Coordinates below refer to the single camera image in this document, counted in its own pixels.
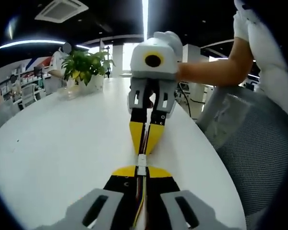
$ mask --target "cable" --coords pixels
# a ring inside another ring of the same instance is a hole
[[[187,105],[188,105],[188,109],[189,109],[189,115],[190,115],[190,117],[192,117],[192,116],[191,116],[190,105],[189,105],[189,100],[188,100],[188,98],[187,98],[187,95],[186,95],[186,94],[184,93],[184,91],[182,90],[182,87],[181,87],[181,85],[180,85],[180,82],[178,82],[178,86],[179,86],[179,88],[180,88],[183,96],[185,97],[185,99],[186,99],[186,101],[187,101]]]

